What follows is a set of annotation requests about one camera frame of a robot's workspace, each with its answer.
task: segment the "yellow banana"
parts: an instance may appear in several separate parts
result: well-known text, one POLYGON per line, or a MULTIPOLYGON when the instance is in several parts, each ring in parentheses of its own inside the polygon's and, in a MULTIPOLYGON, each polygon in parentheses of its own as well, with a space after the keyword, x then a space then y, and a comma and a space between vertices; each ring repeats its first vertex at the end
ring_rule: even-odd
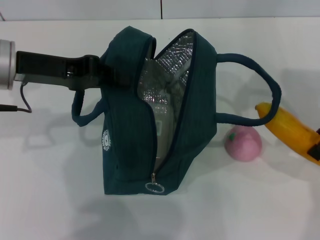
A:
MULTIPOLYGON (((270 108, 271 103, 268 102, 262 102, 255 106, 260 118, 267 115, 270 108)), ((309 155, 310 152, 308 154, 308 151, 320 142, 320 135, 301 123, 290 112, 279 107, 274 118, 265 126, 293 151, 320 165, 320 162, 311 156, 313 154, 309 155)))

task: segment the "fabric strap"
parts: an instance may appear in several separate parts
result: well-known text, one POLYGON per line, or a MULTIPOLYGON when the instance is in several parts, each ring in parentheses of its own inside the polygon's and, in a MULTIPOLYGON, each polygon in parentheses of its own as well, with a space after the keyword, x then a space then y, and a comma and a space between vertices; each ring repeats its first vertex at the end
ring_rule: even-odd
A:
POLYGON ((251 119, 242 116, 237 116, 228 113, 216 113, 215 119, 217 123, 221 124, 233 124, 233 125, 242 125, 242 126, 260 126, 267 124, 277 113, 280 100, 281 100, 281 89, 280 86, 276 83, 276 81, 254 60, 247 56, 243 56, 241 54, 235 53, 226 53, 226 54, 218 54, 217 55, 217 63, 226 63, 232 62, 241 64, 249 69, 254 70, 257 74, 259 74, 268 84, 270 90, 272 92, 272 104, 269 113, 263 117, 258 119, 251 119))
POLYGON ((103 99, 101 99, 97 102, 91 113, 85 116, 80 116, 81 109, 84 103, 84 97, 84 91, 76 91, 71 109, 72 120, 75 121, 76 124, 78 124, 80 127, 87 125, 106 110, 106 104, 104 104, 103 99))

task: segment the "logo patch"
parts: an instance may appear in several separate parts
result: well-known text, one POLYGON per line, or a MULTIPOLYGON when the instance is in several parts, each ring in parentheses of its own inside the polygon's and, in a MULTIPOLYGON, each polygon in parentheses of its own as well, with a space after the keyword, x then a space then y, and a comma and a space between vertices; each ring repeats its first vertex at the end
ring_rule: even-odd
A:
POLYGON ((102 147, 103 150, 108 151, 111 147, 111 140, 109 130, 105 130, 102 135, 102 147))

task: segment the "dark green lunch bag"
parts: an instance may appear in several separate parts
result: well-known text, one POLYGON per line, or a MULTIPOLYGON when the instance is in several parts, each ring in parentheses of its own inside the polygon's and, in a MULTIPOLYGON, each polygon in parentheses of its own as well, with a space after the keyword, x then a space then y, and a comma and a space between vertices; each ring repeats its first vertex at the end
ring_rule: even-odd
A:
POLYGON ((85 126, 104 113, 102 130, 105 194, 167 195, 183 180, 193 159, 217 132, 217 123, 259 126, 276 114, 279 85, 252 59, 217 54, 192 29, 179 34, 154 58, 156 39, 127 27, 115 36, 101 63, 129 81, 129 88, 103 86, 101 100, 80 116, 77 91, 72 119, 85 126), (272 91, 272 107, 261 119, 216 112, 217 63, 234 62, 256 71, 272 91))

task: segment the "cable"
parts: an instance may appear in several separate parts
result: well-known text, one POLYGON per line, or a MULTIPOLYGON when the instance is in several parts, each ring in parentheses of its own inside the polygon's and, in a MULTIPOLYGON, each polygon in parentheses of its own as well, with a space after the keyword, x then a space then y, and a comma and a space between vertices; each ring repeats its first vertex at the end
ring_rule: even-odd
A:
POLYGON ((31 107, 30 107, 30 105, 29 105, 29 103, 27 102, 27 100, 26 100, 26 98, 25 98, 25 95, 24 95, 24 86, 25 85, 27 85, 27 82, 23 82, 23 83, 21 83, 21 86, 20 86, 20 94, 21 94, 21 98, 22 98, 22 100, 23 100, 23 102, 24 102, 24 104, 26 105, 26 107, 28 108, 28 109, 24 109, 24 108, 17 108, 17 111, 20 111, 20 112, 25 112, 25 113, 32 113, 32 109, 31 109, 31 107))

